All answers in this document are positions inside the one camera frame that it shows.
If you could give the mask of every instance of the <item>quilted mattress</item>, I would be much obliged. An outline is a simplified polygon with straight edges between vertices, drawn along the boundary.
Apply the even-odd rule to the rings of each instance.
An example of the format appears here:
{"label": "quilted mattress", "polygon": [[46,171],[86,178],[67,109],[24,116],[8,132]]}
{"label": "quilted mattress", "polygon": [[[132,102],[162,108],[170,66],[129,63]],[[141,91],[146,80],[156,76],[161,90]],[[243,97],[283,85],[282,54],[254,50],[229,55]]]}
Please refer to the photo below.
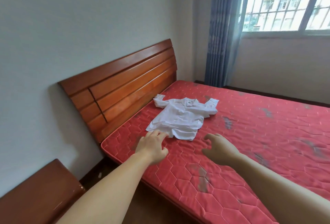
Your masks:
{"label": "quilted mattress", "polygon": [[[192,142],[163,141],[169,155],[142,178],[199,222],[276,222],[235,171],[203,156],[201,149],[210,147],[203,140],[207,133],[222,134],[250,158],[330,200],[330,109],[186,81],[162,94],[164,100],[219,100],[218,113],[204,120]],[[106,138],[102,149],[123,163],[161,110],[151,101]]]}

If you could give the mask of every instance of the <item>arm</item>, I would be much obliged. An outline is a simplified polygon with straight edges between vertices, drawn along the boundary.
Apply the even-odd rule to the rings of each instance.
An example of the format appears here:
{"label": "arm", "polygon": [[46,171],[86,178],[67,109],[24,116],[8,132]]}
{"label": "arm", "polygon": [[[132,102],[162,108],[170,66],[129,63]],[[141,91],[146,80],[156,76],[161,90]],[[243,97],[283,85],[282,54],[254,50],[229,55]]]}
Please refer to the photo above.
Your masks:
{"label": "arm", "polygon": [[330,201],[265,168],[223,136],[207,134],[211,149],[204,155],[219,165],[232,167],[251,187],[280,224],[330,223]]}
{"label": "arm", "polygon": [[148,132],[135,154],[86,192],[57,224],[122,223],[144,171],[166,157],[168,150],[161,146],[165,137],[158,130]]}

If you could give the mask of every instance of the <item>window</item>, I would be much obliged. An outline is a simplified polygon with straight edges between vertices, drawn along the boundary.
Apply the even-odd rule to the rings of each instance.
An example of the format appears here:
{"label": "window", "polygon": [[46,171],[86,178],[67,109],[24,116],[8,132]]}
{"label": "window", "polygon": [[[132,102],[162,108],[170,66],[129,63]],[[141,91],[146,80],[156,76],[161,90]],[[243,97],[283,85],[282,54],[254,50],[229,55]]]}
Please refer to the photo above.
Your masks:
{"label": "window", "polygon": [[320,30],[330,34],[330,0],[247,0],[244,32]]}

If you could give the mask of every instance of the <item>wall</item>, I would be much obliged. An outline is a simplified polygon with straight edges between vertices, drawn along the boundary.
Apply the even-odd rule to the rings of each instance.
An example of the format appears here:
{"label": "wall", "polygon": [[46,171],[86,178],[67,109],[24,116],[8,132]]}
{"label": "wall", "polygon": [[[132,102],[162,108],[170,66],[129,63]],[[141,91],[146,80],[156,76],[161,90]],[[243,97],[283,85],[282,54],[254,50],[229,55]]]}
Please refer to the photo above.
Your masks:
{"label": "wall", "polygon": [[0,8],[0,196],[55,158],[78,179],[101,160],[58,81],[166,38],[178,78],[192,79],[184,52],[192,0],[0,0]]}
{"label": "wall", "polygon": [[[204,81],[211,0],[196,0],[195,79]],[[243,38],[230,85],[330,103],[330,38]]]}

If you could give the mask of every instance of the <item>blue curtain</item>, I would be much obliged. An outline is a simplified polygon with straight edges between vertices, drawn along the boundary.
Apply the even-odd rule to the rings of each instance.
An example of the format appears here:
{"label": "blue curtain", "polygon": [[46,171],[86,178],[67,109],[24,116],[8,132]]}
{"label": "blue curtain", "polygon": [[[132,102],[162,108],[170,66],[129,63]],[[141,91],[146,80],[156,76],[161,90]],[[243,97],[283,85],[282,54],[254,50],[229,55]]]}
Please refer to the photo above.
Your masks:
{"label": "blue curtain", "polygon": [[248,0],[212,0],[205,84],[229,84],[247,3]]}

